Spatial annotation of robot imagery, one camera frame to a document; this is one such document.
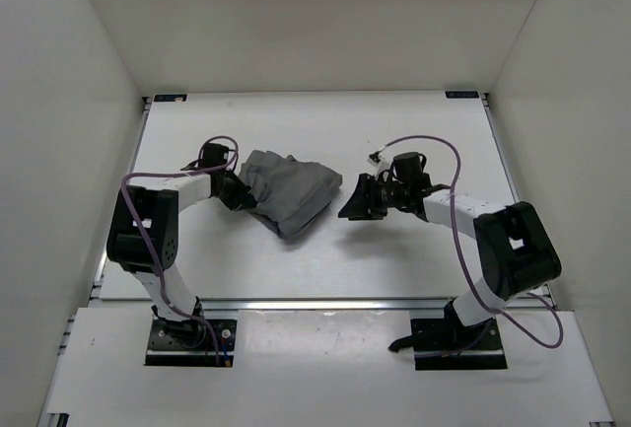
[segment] white enclosure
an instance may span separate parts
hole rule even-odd
[[[534,0],[93,0],[145,95],[489,91]]]
[[[226,426],[296,425],[311,414],[321,415],[318,425],[462,425],[461,416],[471,412],[470,425],[587,426],[611,420],[599,382],[617,425],[631,426],[631,328],[625,318],[631,285],[630,5],[631,0],[0,0],[1,425],[36,425],[48,392],[45,410],[71,413],[68,427],[171,425],[184,417],[190,424],[207,422],[203,413],[211,404],[204,400],[235,396],[241,400],[234,410],[212,405]],[[447,101],[446,89],[490,93],[490,112],[480,100]],[[189,268],[182,272],[207,309],[221,309],[225,301],[218,299],[231,298],[242,301],[235,310],[277,307],[273,301],[248,305],[248,299],[261,298],[337,299],[338,309],[365,309],[325,316],[325,306],[296,306],[320,312],[277,318],[241,312],[243,363],[221,374],[220,393],[203,371],[142,371],[149,305],[135,281],[110,264],[92,288],[101,274],[116,188],[142,134],[140,97],[157,93],[219,94],[189,95],[179,108],[153,104],[136,169],[181,166],[214,134],[208,128],[217,126],[239,138],[242,159],[253,148],[299,159],[304,154],[339,167],[345,178],[329,214],[292,248],[281,247],[257,222],[222,212],[218,202],[182,214],[181,267]],[[254,127],[243,127],[243,116]],[[303,139],[289,142],[279,134],[268,143],[256,132],[266,130],[269,137],[278,127],[300,131]],[[462,148],[461,191],[511,202],[508,172],[518,197],[537,208],[564,266],[553,286],[557,304],[567,311],[561,313],[568,330],[561,350],[531,349],[527,339],[502,325],[506,373],[418,378],[405,371],[403,358],[392,361],[373,346],[358,361],[351,354],[362,352],[357,339],[333,340],[333,350],[321,350],[317,344],[329,343],[335,330],[305,335],[309,347],[261,333],[262,320],[295,327],[297,320],[315,326],[330,317],[329,328],[344,327],[339,333],[369,320],[371,339],[389,339],[391,330],[409,328],[407,309],[377,317],[367,309],[389,303],[362,299],[359,307],[357,298],[427,301],[462,292],[445,229],[430,232],[422,222],[392,214],[376,223],[378,229],[358,231],[355,252],[336,245],[346,231],[341,223],[350,224],[334,214],[357,174],[370,170],[367,152],[411,132],[450,137]],[[333,149],[321,142],[327,133],[351,139]],[[176,145],[169,148],[166,137]],[[430,150],[430,173],[447,180],[451,156]],[[221,225],[205,225],[204,218]],[[229,239],[235,246],[246,237],[268,240],[273,250],[264,257],[274,269],[238,249],[222,256],[222,264],[206,262],[216,253],[214,243],[201,252],[192,245],[225,238],[221,228],[243,231]],[[473,245],[466,255],[475,265]],[[289,279],[294,266],[302,268],[303,279]],[[352,277],[360,269],[361,277]],[[225,274],[239,274],[240,282]],[[436,301],[433,307],[439,308]],[[520,302],[520,317],[541,336],[553,337],[550,319]],[[74,326],[67,325],[76,314]],[[268,356],[263,341],[284,358]],[[371,365],[373,359],[380,361]],[[50,390],[55,366],[56,388]],[[262,381],[270,372],[287,385],[271,389]],[[344,373],[365,383],[357,388],[342,379]],[[370,385],[373,377],[410,388],[396,391],[396,412],[380,404],[384,388]],[[176,395],[164,402],[164,379],[212,395],[195,402]],[[252,381],[247,389],[246,379]],[[314,397],[292,389],[313,379],[322,382],[314,384]],[[125,384],[137,388],[133,395],[118,391]],[[370,401],[361,419],[330,408],[332,396],[343,392],[350,392],[350,405]],[[445,402],[450,392],[457,402]],[[281,399],[278,410],[263,405]],[[489,405],[495,408],[476,410]],[[44,412],[40,425],[57,420]]]

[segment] black mounting base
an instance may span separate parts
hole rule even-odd
[[[412,319],[412,333],[421,333],[440,328],[446,323],[444,319]],[[497,322],[492,321],[491,327],[480,341],[472,348],[453,356],[428,355],[458,350],[473,340],[459,340],[458,345],[448,336],[432,337],[430,340],[414,344],[414,364],[416,371],[447,371],[447,370],[505,370],[508,368],[502,337]]]
[[[147,366],[198,366],[210,368],[230,368],[235,363],[235,343],[237,340],[237,321],[226,319],[207,319],[215,330],[219,342],[219,366],[216,364],[215,348],[212,338],[200,337],[196,345],[182,346],[169,336],[169,329],[163,320],[154,319],[149,341],[145,365]],[[222,338],[224,330],[230,336]]]

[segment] black bracket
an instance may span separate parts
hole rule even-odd
[[[458,351],[477,339],[478,330],[484,329],[481,326],[455,339],[453,332],[446,329],[446,323],[449,322],[445,319],[412,319],[412,334],[431,335],[419,336],[413,344],[416,371],[505,370],[508,367],[496,320],[490,321],[486,333],[474,346],[460,354],[440,356],[440,353]]]
[[[154,96],[154,102],[186,102],[187,94],[159,94]]]
[[[198,366],[210,368],[230,368],[235,364],[237,343],[237,321],[209,319],[219,341],[219,366],[216,364],[212,338],[200,330],[195,339],[184,342],[174,336],[165,320],[154,319],[147,342],[145,365],[147,366]]]

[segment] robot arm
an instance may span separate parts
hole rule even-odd
[[[376,154],[370,161],[377,166],[377,175],[359,176],[339,218],[382,220],[389,208],[396,208],[428,223],[452,227],[450,190],[431,184],[424,172],[425,156],[405,153],[388,163]],[[465,195],[455,195],[454,201],[457,230],[477,241],[483,277],[473,286],[486,306],[472,290],[446,305],[446,323],[458,336],[484,325],[523,292],[558,277],[561,265],[530,204],[505,206]]]
[[[228,152],[226,146],[206,143],[194,164],[201,169],[225,165]],[[174,312],[172,307],[194,316],[202,314],[202,307],[199,299],[186,287],[175,265],[178,214],[213,196],[219,197],[231,210],[251,208],[256,205],[256,200],[248,193],[249,187],[230,170],[169,178],[148,187],[128,185],[127,192],[160,258],[164,291],[170,304],[165,302],[154,260],[121,193],[118,194],[107,237],[107,256],[140,281],[154,303],[154,315],[167,323],[170,335],[182,344],[190,345],[198,338],[200,327],[193,320]]]

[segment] white panel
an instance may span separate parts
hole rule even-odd
[[[488,91],[534,0],[93,0],[145,94]]]
[[[561,260],[616,423],[631,425],[631,0],[539,0],[494,89],[524,198]]]
[[[517,313],[541,336],[552,317]],[[549,351],[500,320],[508,370],[416,372],[407,312],[241,312],[232,369],[143,365],[151,316],[139,309],[79,312],[49,412],[68,427],[223,425],[587,426],[610,419],[571,313]]]
[[[239,141],[242,160],[253,149],[272,150],[321,162],[344,177],[329,209],[292,242],[279,240],[245,212],[231,213],[218,199],[182,212],[177,265],[199,297],[458,296],[466,283],[451,230],[396,210],[381,222],[337,218],[359,173],[374,171],[368,155],[410,133],[435,134],[459,147],[459,192],[512,202],[481,101],[448,100],[441,92],[191,95],[184,103],[156,103],[136,169],[176,171],[197,156],[207,138],[228,134]],[[389,155],[409,150],[427,154],[433,182],[451,181],[455,159],[446,146],[415,141],[397,145]],[[462,240],[477,278],[477,246]],[[101,297],[147,295],[133,277],[109,266]]]
[[[90,0],[0,0],[0,423],[33,426],[141,103]]]

